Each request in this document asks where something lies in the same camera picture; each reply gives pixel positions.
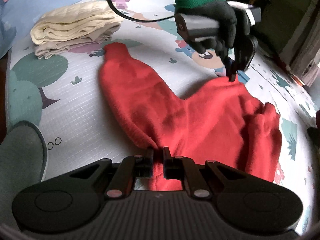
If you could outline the black green gloved hand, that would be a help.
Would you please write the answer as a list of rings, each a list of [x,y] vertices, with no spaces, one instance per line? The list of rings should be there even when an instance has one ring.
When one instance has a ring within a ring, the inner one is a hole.
[[[187,42],[193,50],[203,54],[207,49],[215,50],[222,60],[233,48],[236,35],[236,15],[226,0],[174,0],[175,12],[186,15],[200,15],[219,22],[219,33],[216,38],[202,42]]]

